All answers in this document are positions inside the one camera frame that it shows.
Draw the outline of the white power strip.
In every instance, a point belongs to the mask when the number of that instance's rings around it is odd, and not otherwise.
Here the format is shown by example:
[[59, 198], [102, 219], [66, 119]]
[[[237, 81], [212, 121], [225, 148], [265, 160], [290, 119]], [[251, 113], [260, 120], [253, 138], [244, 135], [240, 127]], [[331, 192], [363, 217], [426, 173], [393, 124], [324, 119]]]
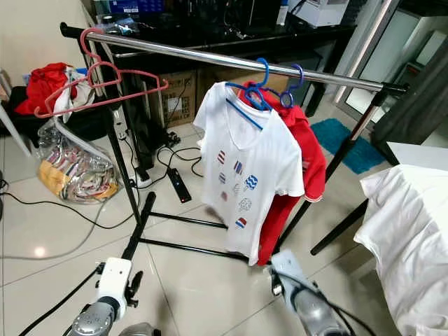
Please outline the white power strip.
[[130, 128], [126, 125], [125, 116], [126, 114], [123, 108], [117, 108], [113, 111], [115, 137], [119, 143], [125, 145], [125, 159], [127, 159], [129, 173], [135, 185], [137, 188], [147, 188], [150, 185], [151, 179], [145, 171], [141, 171], [138, 168], [137, 152], [134, 149], [134, 145], [132, 145]]

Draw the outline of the black desk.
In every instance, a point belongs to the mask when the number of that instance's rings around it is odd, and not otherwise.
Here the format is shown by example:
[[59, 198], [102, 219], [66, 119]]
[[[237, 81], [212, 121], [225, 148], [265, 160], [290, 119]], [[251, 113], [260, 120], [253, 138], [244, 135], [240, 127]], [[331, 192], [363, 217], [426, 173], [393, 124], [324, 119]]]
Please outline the black desk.
[[355, 25], [313, 27], [282, 12], [285, 0], [165, 0], [164, 10], [143, 14], [87, 12], [109, 34], [269, 63], [334, 71]]

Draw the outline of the white printed t-shirt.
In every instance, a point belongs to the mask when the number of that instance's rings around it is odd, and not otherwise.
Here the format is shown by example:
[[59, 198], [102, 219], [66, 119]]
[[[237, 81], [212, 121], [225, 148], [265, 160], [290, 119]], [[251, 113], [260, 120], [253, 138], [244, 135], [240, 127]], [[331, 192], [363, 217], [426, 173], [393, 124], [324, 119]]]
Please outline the white printed t-shirt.
[[[263, 129], [246, 121], [227, 99]], [[207, 90], [193, 125], [204, 132], [198, 143], [202, 201], [226, 224], [226, 249], [256, 260], [273, 196], [305, 193], [300, 147], [277, 112], [247, 105], [225, 81]]]

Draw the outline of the grey left robot foot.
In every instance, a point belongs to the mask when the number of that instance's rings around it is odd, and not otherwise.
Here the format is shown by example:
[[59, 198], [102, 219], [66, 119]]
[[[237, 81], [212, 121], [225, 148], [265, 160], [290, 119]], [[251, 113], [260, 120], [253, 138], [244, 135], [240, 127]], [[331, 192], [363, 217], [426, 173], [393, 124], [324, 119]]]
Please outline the grey left robot foot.
[[161, 332], [153, 325], [143, 322], [125, 327], [118, 336], [161, 336]]

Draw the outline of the black laundry basket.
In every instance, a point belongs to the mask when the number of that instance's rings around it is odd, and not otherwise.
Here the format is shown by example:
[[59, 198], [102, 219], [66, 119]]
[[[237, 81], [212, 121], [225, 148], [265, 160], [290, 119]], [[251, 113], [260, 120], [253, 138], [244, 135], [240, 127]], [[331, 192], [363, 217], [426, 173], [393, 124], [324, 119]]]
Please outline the black laundry basket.
[[[36, 147], [39, 144], [38, 130], [48, 119], [37, 118], [34, 115], [20, 115], [14, 112], [14, 109], [25, 103], [26, 99], [26, 87], [16, 86], [13, 87], [10, 98], [1, 101], [1, 106], [7, 112], [19, 134], [25, 137], [25, 143]], [[86, 141], [105, 137], [107, 133], [104, 124], [105, 122], [100, 112], [94, 112], [93, 110], [81, 110], [71, 115], [70, 119], [65, 123], [74, 134]]]

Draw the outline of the white cotton shirt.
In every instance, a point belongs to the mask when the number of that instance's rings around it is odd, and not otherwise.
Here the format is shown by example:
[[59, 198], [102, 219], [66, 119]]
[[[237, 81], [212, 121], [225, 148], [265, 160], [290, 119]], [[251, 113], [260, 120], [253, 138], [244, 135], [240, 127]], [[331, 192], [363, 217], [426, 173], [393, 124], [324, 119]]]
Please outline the white cotton shirt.
[[448, 171], [398, 165], [363, 178], [354, 241], [377, 261], [401, 336], [448, 336]]

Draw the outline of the crumpled white grey garment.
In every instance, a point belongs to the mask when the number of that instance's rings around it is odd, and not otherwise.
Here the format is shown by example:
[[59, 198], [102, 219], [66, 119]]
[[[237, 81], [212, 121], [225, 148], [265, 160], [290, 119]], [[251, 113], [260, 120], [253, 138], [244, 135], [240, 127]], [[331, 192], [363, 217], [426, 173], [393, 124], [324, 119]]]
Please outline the crumpled white grey garment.
[[[68, 81], [76, 81], [85, 77], [84, 74], [79, 73], [76, 68], [71, 66], [66, 68], [65, 74]], [[92, 100], [92, 88], [87, 81], [81, 81], [81, 83], [71, 86], [66, 92], [63, 92], [55, 106], [59, 110], [67, 110], [92, 103]]]

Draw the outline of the crumpled red garment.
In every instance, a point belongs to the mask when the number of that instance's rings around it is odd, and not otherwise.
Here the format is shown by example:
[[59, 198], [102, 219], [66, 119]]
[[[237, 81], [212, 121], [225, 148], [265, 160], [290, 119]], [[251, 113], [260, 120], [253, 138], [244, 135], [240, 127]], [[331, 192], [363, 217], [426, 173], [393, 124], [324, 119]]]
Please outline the crumpled red garment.
[[28, 116], [34, 115], [36, 111], [47, 112], [47, 98], [68, 83], [67, 71], [70, 68], [70, 64], [52, 63], [33, 70], [26, 86], [27, 98], [14, 108], [16, 115]]

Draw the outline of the pink plastic hanger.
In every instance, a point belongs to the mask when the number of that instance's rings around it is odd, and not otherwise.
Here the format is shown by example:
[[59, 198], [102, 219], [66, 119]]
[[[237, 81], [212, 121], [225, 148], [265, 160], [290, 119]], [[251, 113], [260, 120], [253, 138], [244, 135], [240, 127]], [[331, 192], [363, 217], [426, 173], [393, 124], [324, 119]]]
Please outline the pink plastic hanger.
[[[80, 38], [78, 38], [79, 45], [81, 47], [81, 50], [86, 53], [86, 55], [94, 61], [88, 68], [87, 68], [87, 76], [84, 78], [80, 78], [74, 81], [71, 81], [70, 83], [65, 84], [63, 87], [59, 87], [58, 90], [53, 92], [48, 96], [47, 99], [45, 99], [42, 106], [39, 106], [38, 108], [35, 108], [33, 111], [33, 115], [38, 116], [38, 118], [51, 118], [51, 116], [60, 116], [64, 114], [69, 114], [73, 112], [77, 112], [84, 109], [93, 109], [93, 108], [99, 108], [99, 106], [105, 106], [116, 102], [123, 102], [126, 99], [131, 98], [138, 98], [140, 96], [148, 95], [154, 92], [160, 92], [161, 90], [166, 90], [169, 87], [169, 81], [160, 78], [159, 76], [156, 76], [156, 74], [148, 73], [147, 71], [140, 71], [140, 70], [131, 70], [131, 69], [119, 69], [115, 64], [110, 63], [108, 61], [104, 61], [97, 53], [94, 53], [90, 51], [88, 48], [87, 38], [90, 34], [96, 34], [98, 36], [105, 36], [106, 38], [115, 38], [115, 39], [124, 39], [125, 41], [131, 41], [132, 38], [125, 38], [125, 36], [119, 36], [114, 34], [105, 33], [102, 31], [102, 29], [98, 29], [95, 27], [84, 29], [80, 33]], [[100, 81], [97, 83], [95, 80], [92, 79], [93, 74], [96, 72], [98, 73], [98, 70], [102, 69], [102, 67], [108, 67], [113, 71], [115, 74], [114, 80], [110, 81]], [[121, 96], [115, 99], [106, 99], [99, 102], [95, 102], [93, 104], [87, 104], [84, 106], [77, 106], [77, 108], [68, 108], [64, 110], [55, 111], [55, 102], [57, 101], [57, 98], [59, 98], [62, 93], [66, 89], [71, 89], [73, 87], [76, 87], [77, 84], [80, 83], [87, 83], [87, 86], [90, 87], [90, 89], [99, 89], [102, 87], [110, 86], [110, 85], [116, 85], [121, 83], [123, 80], [123, 74], [134, 74], [135, 76], [141, 76], [143, 79], [153, 79], [155, 81], [155, 87], [153, 89], [144, 90], [144, 92], [137, 92], [134, 94], [128, 94], [125, 96]]]

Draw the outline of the clear plastic bag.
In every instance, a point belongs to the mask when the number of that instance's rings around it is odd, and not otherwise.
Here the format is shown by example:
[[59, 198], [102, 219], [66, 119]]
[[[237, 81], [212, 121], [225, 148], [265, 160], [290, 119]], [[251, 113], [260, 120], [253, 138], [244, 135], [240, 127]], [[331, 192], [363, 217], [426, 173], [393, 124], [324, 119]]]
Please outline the clear plastic bag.
[[36, 176], [70, 204], [102, 204], [121, 189], [109, 154], [72, 132], [57, 116], [38, 129]]

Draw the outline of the white appliance box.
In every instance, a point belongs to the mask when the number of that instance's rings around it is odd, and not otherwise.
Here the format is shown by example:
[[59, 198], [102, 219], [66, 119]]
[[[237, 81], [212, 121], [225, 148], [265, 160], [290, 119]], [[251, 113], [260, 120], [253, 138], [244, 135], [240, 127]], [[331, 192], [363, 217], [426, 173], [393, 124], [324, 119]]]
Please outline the white appliance box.
[[313, 27], [340, 25], [349, 0], [288, 0], [288, 12]]

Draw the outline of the chrome clothes rack black frame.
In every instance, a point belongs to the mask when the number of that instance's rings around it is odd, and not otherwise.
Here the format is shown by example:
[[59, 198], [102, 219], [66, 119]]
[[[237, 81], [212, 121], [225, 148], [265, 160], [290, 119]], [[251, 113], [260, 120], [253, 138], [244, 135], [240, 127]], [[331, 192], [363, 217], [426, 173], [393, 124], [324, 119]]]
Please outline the chrome clothes rack black frame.
[[[199, 51], [196, 49], [188, 49], [188, 48], [180, 48], [180, 47], [171, 47], [170, 45], [164, 45], [160, 43], [148, 42], [148, 41], [140, 41], [140, 39], [132, 38], [131, 41], [125, 41], [123, 38], [106, 38], [105, 36], [98, 36], [96, 34], [90, 33], [87, 36], [87, 41], [95, 41], [100, 43], [108, 43], [111, 45], [126, 47], [131, 49], [137, 49], [140, 51], [147, 51], [150, 53], [167, 55], [168, 57], [177, 57], [182, 59], [190, 59], [192, 61], [198, 61], [202, 63], [215, 64], [215, 65], [224, 65], [224, 67], [231, 67], [237, 69], [247, 69], [252, 71], [265, 71], [265, 65], [263, 63], [257, 61], [251, 61], [249, 59], [243, 59], [238, 57], [231, 57], [231, 55], [221, 55], [206, 51]], [[300, 74], [294, 68], [285, 67], [282, 65], [269, 65], [271, 68], [271, 74], [278, 74], [278, 76], [289, 76], [289, 77], [300, 77]], [[336, 167], [342, 163], [346, 154], [349, 153], [350, 148], [352, 148], [356, 139], [361, 135], [361, 130], [368, 124], [370, 115], [369, 113], [379, 106], [383, 105], [385, 97], [395, 94], [401, 95], [406, 94], [409, 86], [407, 85], [397, 85], [392, 83], [378, 83], [377, 81], [371, 80], [361, 80], [352, 77], [346, 76], [336, 76], [336, 74], [331, 73], [322, 73], [322, 71], [305, 71], [304, 79], [306, 81], [316, 81], [317, 83], [325, 83], [330, 85], [338, 85], [342, 87], [356, 88], [356, 89], [364, 89], [371, 90], [375, 92], [374, 99], [371, 101], [371, 104], [367, 108], [367, 112], [362, 117], [361, 121], [358, 121], [358, 124], [352, 130], [352, 133], [346, 138], [342, 144], [340, 144], [339, 150], [334, 155], [332, 161], [330, 161], [330, 165], [327, 170], [327, 179], [329, 179], [333, 172], [336, 170]], [[159, 218], [166, 218], [166, 220], [175, 220], [182, 222], [191, 222], [193, 224], [199, 224], [202, 226], [209, 226], [213, 228], [226, 228], [222, 224], [218, 224], [215, 222], [207, 221], [207, 220], [195, 220], [194, 218], [186, 218], [181, 216], [174, 216], [169, 214], [163, 214], [160, 212], [152, 212], [148, 210], [151, 208], [151, 205], [144, 206], [143, 211], [144, 215], [138, 215], [137, 221], [138, 226], [137, 229], [132, 234], [132, 238], [130, 239], [130, 243], [128, 249], [134, 249], [134, 245], [136, 243], [143, 244], [157, 244], [157, 246], [165, 246], [170, 249], [179, 249], [183, 251], [192, 251], [198, 253], [204, 253], [205, 255], [224, 257], [233, 260], [240, 260], [240, 262], [246, 262], [248, 259], [246, 256], [237, 255], [236, 253], [228, 253], [221, 251], [208, 250], [205, 248], [197, 248], [194, 246], [186, 246], [185, 244], [175, 244], [170, 242], [162, 242], [157, 240], [152, 240], [148, 238], [140, 238], [139, 230], [145, 228], [147, 217], [154, 216]]]

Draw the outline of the dark grey curtain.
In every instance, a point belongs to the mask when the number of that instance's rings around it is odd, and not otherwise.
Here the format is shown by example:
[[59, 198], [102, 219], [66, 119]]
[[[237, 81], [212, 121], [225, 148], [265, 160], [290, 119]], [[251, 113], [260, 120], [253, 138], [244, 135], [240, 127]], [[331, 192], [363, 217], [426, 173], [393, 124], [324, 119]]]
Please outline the dark grey curtain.
[[422, 144], [448, 118], [448, 43], [372, 131], [372, 144]]

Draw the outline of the blue flat box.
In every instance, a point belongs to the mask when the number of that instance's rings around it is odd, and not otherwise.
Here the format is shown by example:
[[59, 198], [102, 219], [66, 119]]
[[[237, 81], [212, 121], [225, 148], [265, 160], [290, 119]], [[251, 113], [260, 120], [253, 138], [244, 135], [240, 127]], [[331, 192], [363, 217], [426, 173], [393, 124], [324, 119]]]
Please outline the blue flat box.
[[98, 14], [143, 14], [163, 12], [165, 0], [93, 0]]

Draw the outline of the cardboard box with black print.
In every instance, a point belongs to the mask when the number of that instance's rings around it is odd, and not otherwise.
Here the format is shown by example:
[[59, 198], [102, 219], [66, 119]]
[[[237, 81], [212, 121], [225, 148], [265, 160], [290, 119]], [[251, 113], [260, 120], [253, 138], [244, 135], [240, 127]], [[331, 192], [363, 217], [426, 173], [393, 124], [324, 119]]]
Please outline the cardboard box with black print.
[[160, 76], [166, 80], [161, 110], [167, 128], [192, 124], [196, 113], [197, 71], [177, 71]]

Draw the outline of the black table leg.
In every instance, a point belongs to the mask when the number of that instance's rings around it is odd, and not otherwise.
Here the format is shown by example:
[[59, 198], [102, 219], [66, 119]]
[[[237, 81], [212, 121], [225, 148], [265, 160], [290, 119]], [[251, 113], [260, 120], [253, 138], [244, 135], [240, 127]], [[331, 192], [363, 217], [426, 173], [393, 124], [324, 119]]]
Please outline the black table leg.
[[350, 214], [346, 215], [343, 220], [339, 222], [325, 237], [323, 237], [315, 246], [309, 251], [311, 256], [316, 256], [323, 249], [326, 249], [331, 243], [333, 243], [339, 236], [342, 236], [356, 221], [362, 220], [365, 212], [367, 211], [369, 201], [365, 199], [364, 202], [358, 205]]

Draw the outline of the teal floor rug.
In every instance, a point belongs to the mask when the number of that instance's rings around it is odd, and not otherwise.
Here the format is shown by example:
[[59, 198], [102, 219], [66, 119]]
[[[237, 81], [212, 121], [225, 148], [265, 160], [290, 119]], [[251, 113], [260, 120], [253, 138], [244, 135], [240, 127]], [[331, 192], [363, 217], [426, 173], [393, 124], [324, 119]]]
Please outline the teal floor rug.
[[[342, 122], [329, 118], [311, 125], [318, 143], [329, 154], [335, 155], [340, 144], [349, 137], [350, 131]], [[359, 137], [355, 145], [346, 154], [342, 161], [356, 175], [367, 172], [369, 169], [385, 162], [385, 157], [367, 139]]]

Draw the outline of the red polo shirt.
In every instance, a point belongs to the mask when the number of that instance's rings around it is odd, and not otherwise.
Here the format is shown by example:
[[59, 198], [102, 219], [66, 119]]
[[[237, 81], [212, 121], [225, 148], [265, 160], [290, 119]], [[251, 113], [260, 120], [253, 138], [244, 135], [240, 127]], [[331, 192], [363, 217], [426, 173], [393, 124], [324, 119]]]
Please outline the red polo shirt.
[[260, 91], [265, 101], [275, 109], [301, 150], [302, 180], [304, 195], [293, 197], [275, 195], [269, 211], [265, 215], [265, 223], [260, 227], [259, 249], [256, 260], [250, 260], [250, 266], [263, 266], [269, 262], [281, 236], [289, 214], [301, 200], [319, 202], [326, 191], [326, 157], [322, 153], [319, 141], [314, 135], [304, 111], [295, 104], [291, 108], [282, 105], [279, 96], [270, 89]]

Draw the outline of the blue plastic hanger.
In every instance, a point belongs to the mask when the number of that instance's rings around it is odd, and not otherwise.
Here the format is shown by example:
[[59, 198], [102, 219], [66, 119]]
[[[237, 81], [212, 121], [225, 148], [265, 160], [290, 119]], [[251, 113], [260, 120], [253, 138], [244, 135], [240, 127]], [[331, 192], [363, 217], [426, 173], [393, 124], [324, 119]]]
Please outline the blue plastic hanger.
[[[248, 87], [240, 86], [236, 83], [231, 83], [231, 81], [226, 81], [225, 85], [228, 87], [233, 87], [233, 88], [242, 90], [244, 98], [248, 99], [249, 103], [251, 104], [251, 106], [253, 108], [259, 109], [262, 111], [268, 111], [271, 114], [273, 114], [276, 110], [274, 108], [272, 108], [272, 106], [270, 106], [267, 103], [265, 94], [262, 93], [262, 89], [265, 89], [266, 83], [270, 77], [270, 73], [271, 73], [270, 64], [263, 57], [257, 58], [257, 61], [259, 61], [260, 63], [263, 63], [265, 65], [265, 76], [263, 76], [261, 81], [256, 81], [254, 84], [252, 84]], [[254, 121], [249, 115], [246, 114], [246, 112], [244, 112], [244, 110], [242, 108], [238, 108], [238, 106], [235, 103], [235, 100], [236, 99], [233, 99], [233, 100], [227, 99], [227, 102], [234, 109], [236, 109], [237, 112], [241, 116], [243, 116], [244, 119], [246, 119], [246, 121], [249, 121], [250, 124], [252, 124], [256, 128], [258, 128], [259, 130], [263, 130], [262, 125], [258, 124], [258, 122], [256, 122], [256, 121]]]

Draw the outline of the black power strip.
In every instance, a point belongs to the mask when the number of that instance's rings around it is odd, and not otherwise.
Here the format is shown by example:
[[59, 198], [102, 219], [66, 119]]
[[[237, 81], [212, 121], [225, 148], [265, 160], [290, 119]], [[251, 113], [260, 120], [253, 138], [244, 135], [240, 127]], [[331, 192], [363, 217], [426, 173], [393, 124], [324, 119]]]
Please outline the black power strip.
[[166, 170], [166, 174], [167, 177], [169, 177], [171, 185], [173, 186], [173, 189], [175, 190], [179, 201], [182, 202], [182, 204], [192, 201], [191, 193], [189, 192], [189, 189], [186, 186], [185, 182], [183, 182], [179, 170], [177, 170], [175, 167], [169, 167]]

